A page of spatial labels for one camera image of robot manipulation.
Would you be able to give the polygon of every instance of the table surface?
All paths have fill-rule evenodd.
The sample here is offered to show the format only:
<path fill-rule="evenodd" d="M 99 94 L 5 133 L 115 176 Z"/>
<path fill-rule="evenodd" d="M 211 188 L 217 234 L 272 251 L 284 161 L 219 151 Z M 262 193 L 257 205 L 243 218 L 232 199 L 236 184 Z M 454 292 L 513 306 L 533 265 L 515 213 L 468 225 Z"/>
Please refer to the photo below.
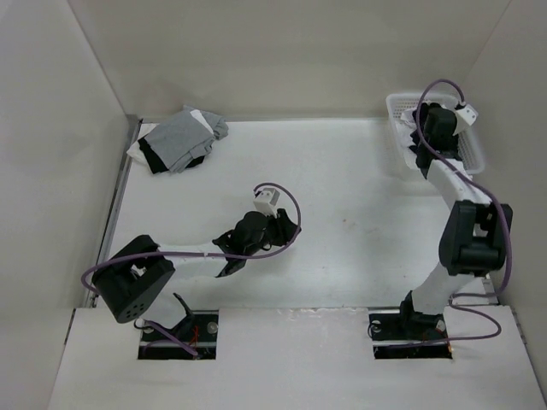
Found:
<path fill-rule="evenodd" d="M 503 327 L 455 342 L 453 360 L 375 360 L 366 309 L 221 309 L 216 360 L 137 360 L 139 332 L 105 308 L 78 309 L 50 410 L 545 410 L 509 307 Z M 492 325 L 447 309 L 452 336 Z"/>
<path fill-rule="evenodd" d="M 139 135 L 155 125 L 143 124 Z M 383 120 L 231 122 L 205 162 L 152 175 L 133 162 L 110 254 L 137 235 L 206 243 L 253 209 L 252 189 L 276 182 L 298 199 L 303 232 L 291 249 L 228 278 L 189 278 L 193 308 L 398 306 L 435 267 L 449 210 L 425 180 L 397 174 Z M 286 197 L 280 204 L 295 218 Z M 484 293 L 479 279 L 466 290 Z M 467 299 L 464 303 L 485 303 Z"/>

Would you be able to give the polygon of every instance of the gray cloth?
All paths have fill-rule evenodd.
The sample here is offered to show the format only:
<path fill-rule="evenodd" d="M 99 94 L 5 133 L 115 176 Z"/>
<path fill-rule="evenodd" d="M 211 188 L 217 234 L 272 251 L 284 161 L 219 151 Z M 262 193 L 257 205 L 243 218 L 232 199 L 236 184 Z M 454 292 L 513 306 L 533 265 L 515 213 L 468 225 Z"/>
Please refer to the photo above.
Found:
<path fill-rule="evenodd" d="M 213 129 L 214 134 L 211 135 L 211 132 L 191 115 L 193 109 L 184 106 L 182 111 L 162 122 L 144 137 L 150 148 L 172 173 L 181 173 L 192 160 L 208 155 L 213 142 L 228 134 L 228 126 L 223 117 L 201 111 L 203 118 Z"/>

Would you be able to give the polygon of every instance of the folded clothes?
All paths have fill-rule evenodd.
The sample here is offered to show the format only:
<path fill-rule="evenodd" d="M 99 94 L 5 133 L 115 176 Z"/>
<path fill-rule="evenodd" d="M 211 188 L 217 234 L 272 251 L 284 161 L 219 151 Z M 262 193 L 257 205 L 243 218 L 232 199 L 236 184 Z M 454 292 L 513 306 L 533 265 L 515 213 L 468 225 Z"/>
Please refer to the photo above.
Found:
<path fill-rule="evenodd" d="M 213 142 L 227 134 L 228 125 L 220 115 L 184 106 L 140 138 L 127 153 L 140 162 L 144 157 L 152 173 L 181 173 L 202 163 L 213 149 Z"/>

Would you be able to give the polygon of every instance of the gray wall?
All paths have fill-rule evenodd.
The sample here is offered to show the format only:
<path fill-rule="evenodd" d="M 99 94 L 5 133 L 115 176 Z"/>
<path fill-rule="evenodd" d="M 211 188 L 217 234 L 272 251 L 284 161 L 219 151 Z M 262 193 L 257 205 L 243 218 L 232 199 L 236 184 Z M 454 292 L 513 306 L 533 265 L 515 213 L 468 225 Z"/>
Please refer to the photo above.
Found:
<path fill-rule="evenodd" d="M 384 116 L 464 80 L 509 0 L 69 0 L 129 114 Z"/>
<path fill-rule="evenodd" d="M 127 125 L 66 0 L 0 0 L 0 56 L 0 408 L 35 410 L 81 302 Z"/>
<path fill-rule="evenodd" d="M 547 389 L 547 2 L 513 0 L 473 66 L 464 90 L 488 167 L 480 181 L 515 211 L 515 268 L 504 300 L 522 323 L 532 363 Z"/>

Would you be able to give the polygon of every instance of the white plastic basket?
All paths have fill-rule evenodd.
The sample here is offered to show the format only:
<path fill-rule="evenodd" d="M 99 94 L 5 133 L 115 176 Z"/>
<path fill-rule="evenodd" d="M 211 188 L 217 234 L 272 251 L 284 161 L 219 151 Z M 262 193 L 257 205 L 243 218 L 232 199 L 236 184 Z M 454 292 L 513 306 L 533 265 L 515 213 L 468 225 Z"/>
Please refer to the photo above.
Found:
<path fill-rule="evenodd" d="M 395 145 L 407 167 L 413 170 L 418 169 L 415 163 L 416 154 L 408 148 L 407 143 L 415 127 L 410 127 L 401 121 L 401 113 L 406 109 L 415 108 L 420 96 L 420 92 L 405 92 L 390 94 L 385 99 Z M 443 104 L 446 108 L 454 108 L 458 103 L 456 97 L 437 92 L 428 93 L 426 100 Z M 485 170 L 485 157 L 472 127 L 460 134 L 459 153 L 463 160 L 463 166 L 469 174 L 482 173 Z"/>

